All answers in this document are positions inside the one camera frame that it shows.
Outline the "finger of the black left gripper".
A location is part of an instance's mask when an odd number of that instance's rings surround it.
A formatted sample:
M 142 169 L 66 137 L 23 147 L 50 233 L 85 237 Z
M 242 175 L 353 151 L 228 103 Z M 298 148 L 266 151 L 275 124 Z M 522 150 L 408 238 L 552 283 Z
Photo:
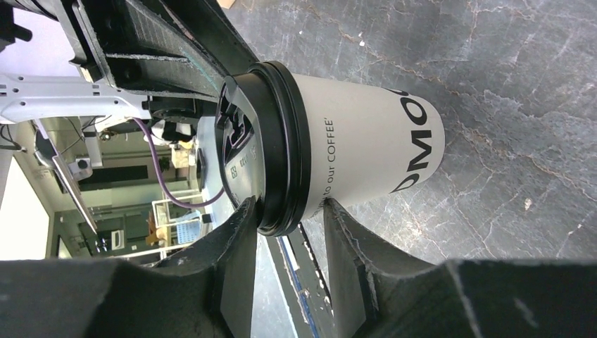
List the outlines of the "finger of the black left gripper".
M 102 80 L 132 94 L 215 101 L 258 57 L 216 1 L 72 1 Z

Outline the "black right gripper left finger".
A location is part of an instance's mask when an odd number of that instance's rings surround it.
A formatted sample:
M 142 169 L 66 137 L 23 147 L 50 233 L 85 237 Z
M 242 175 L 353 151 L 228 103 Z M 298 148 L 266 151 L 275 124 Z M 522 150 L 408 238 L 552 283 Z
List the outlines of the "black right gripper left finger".
M 147 268 L 119 258 L 1 263 L 2 337 L 249 337 L 257 207 Z

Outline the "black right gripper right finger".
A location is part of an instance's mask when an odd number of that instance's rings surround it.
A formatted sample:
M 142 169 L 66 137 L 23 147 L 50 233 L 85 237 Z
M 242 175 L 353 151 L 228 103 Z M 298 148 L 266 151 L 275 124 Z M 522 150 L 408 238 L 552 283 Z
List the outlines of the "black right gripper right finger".
M 595 337 L 596 262 L 411 256 L 324 203 L 339 337 Z

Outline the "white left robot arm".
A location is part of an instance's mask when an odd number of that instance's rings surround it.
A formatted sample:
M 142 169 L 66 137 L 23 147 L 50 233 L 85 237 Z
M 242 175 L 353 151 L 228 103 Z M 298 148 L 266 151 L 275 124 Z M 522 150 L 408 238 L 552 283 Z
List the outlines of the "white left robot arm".
M 192 121 L 214 114 L 226 76 L 257 61 L 216 1 L 2 1 L 2 47 L 32 38 L 18 9 L 60 24 L 79 76 L 3 74 L 3 123 Z

